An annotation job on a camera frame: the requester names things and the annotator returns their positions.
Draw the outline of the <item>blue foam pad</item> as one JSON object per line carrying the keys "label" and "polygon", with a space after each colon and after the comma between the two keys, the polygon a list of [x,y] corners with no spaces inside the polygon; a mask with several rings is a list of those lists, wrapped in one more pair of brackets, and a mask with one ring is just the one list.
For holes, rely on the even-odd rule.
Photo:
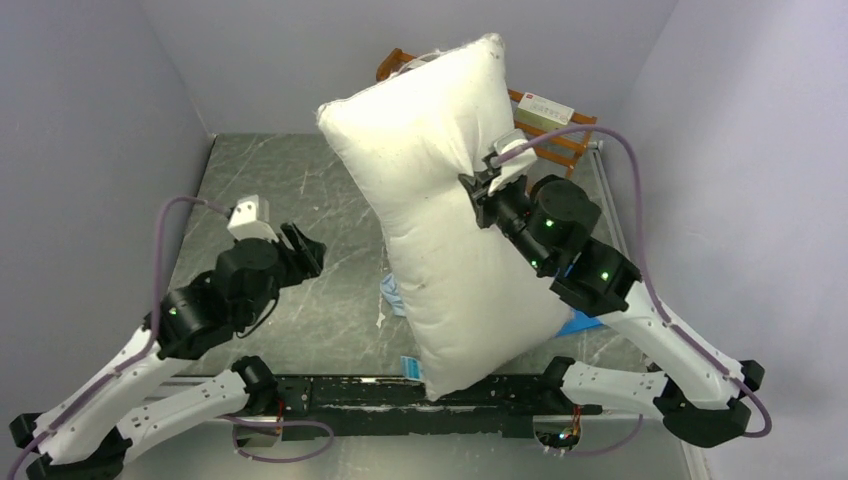
{"label": "blue foam pad", "polygon": [[573,310],[572,317],[558,330],[556,337],[572,335],[600,326],[602,326],[602,322],[597,318],[588,316],[579,310]]}

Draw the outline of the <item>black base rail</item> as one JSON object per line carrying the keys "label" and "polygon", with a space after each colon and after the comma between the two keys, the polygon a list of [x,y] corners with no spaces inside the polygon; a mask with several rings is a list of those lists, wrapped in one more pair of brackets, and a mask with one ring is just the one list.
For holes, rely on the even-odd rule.
{"label": "black base rail", "polygon": [[420,382],[399,376],[279,375],[275,394],[249,401],[243,416],[281,418],[284,441],[326,437],[494,434],[532,438],[535,418],[598,415],[576,407],[533,374],[489,375],[435,401]]}

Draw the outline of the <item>white red carton box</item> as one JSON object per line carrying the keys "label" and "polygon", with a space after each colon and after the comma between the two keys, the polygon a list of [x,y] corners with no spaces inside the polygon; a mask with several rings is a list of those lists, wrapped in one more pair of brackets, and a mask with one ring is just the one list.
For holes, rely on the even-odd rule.
{"label": "white red carton box", "polygon": [[534,93],[525,93],[514,110],[514,119],[544,132],[566,127],[575,110]]}

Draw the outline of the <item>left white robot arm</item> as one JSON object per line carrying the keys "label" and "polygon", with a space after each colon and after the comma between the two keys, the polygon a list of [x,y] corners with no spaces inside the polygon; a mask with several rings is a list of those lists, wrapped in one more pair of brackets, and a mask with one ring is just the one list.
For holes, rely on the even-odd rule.
{"label": "left white robot arm", "polygon": [[258,356],[172,397],[147,397],[209,350],[252,334],[284,288],[322,273],[326,251],[291,223],[236,239],[211,270],[164,295],[80,390],[49,411],[11,422],[22,451],[13,470],[31,479],[114,479],[150,447],[211,418],[261,416],[277,407],[277,380]]}

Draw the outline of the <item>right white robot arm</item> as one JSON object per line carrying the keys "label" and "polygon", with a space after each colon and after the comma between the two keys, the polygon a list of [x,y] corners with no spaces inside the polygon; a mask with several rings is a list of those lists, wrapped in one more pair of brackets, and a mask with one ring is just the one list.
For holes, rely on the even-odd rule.
{"label": "right white robot arm", "polygon": [[592,235],[602,211],[566,178],[502,184],[502,168],[460,175],[479,227],[496,227],[566,305],[598,319],[655,363],[649,372],[594,367],[556,357],[539,398],[550,413],[610,407],[659,420],[678,439],[712,448],[749,435],[764,370],[722,354],[666,308],[647,277]]}

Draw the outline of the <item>orange wooden shelf rack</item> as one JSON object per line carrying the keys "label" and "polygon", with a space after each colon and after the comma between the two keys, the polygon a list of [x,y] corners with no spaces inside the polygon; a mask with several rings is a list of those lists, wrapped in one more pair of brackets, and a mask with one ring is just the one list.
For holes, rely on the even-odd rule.
{"label": "orange wooden shelf rack", "polygon": [[[393,75],[415,69],[426,62],[435,60],[441,54],[442,51],[435,50],[422,55],[413,55],[400,48],[395,48],[377,66],[375,73],[376,81],[381,82]],[[529,92],[508,89],[508,95],[513,105],[513,118],[516,105],[525,93]],[[571,122],[566,127],[595,125],[597,121],[598,118],[596,116],[589,116],[575,111]],[[514,124],[517,128],[523,130],[530,139],[550,132],[544,132],[540,129],[522,124],[515,119]],[[596,141],[593,138],[593,133],[590,131],[580,131],[548,140],[536,146],[534,151],[541,160],[561,167],[564,176],[571,178],[581,158],[586,154],[590,141]]]}

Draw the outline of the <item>white pillow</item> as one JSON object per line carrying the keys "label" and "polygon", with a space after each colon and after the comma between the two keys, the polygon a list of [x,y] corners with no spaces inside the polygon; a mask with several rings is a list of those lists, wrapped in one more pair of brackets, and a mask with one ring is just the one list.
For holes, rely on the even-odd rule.
{"label": "white pillow", "polygon": [[316,120],[379,219],[429,400],[473,385],[571,318],[497,229],[477,225],[459,181],[513,127],[500,35],[327,102]]}

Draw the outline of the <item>light blue pillowcase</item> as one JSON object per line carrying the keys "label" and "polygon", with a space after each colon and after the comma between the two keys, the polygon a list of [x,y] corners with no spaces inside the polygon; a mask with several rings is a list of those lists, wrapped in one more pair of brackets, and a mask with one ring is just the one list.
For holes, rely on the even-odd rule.
{"label": "light blue pillowcase", "polygon": [[397,317],[405,317],[405,305],[399,293],[397,282],[393,273],[388,273],[381,280],[379,289],[383,299],[389,304],[392,313]]}

